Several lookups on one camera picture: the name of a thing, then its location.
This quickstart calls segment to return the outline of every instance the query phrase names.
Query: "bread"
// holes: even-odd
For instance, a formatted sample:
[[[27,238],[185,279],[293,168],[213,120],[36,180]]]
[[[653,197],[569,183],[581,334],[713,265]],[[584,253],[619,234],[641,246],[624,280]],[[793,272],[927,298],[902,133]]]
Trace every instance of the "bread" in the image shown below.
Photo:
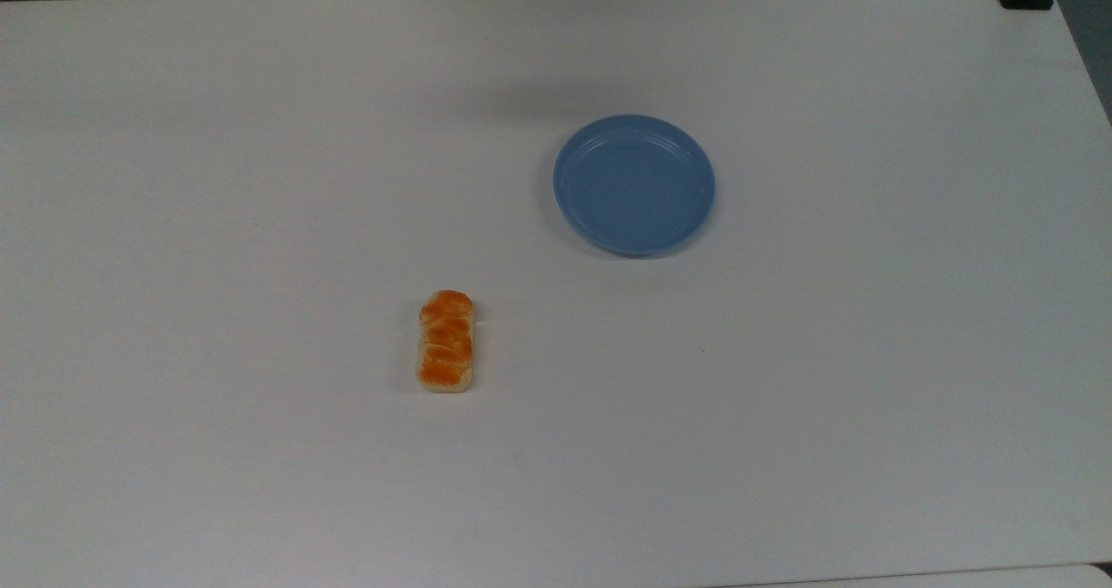
[[[457,291],[439,291],[420,310],[417,380],[429,392],[464,392],[471,383],[475,306]]]

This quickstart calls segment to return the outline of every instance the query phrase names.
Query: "blue plate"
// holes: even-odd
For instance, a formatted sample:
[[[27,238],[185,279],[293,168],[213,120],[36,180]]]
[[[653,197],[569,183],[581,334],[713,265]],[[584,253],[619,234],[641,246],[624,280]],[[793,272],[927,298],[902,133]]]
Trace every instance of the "blue plate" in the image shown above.
[[[714,171],[687,132],[658,118],[603,118],[569,138],[553,187],[579,235],[624,256],[678,247],[714,205]]]

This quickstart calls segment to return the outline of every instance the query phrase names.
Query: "table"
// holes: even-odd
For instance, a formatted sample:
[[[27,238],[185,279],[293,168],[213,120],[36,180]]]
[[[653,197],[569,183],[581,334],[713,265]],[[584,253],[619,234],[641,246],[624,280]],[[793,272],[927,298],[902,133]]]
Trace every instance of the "table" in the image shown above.
[[[995,0],[0,6],[0,582],[724,586],[1112,558],[1112,130]],[[718,201],[595,250],[609,113]],[[477,300],[476,379],[413,379]]]

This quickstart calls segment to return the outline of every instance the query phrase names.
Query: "white table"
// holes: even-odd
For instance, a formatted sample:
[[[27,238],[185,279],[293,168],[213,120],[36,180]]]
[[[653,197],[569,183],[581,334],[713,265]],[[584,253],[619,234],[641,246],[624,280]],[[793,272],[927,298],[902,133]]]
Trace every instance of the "white table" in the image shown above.
[[[1109,129],[995,0],[2,3],[0,584],[676,587],[1112,558]],[[609,113],[718,201],[560,218]],[[476,380],[413,379],[437,288]]]

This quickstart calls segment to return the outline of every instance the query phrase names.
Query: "orange glaze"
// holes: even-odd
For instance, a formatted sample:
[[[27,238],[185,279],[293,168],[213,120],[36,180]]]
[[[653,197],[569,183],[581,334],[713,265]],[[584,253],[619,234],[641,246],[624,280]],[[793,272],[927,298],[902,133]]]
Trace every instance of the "orange glaze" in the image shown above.
[[[457,291],[434,295],[420,311],[425,356],[418,377],[425,385],[451,387],[464,381],[471,363],[474,306]]]

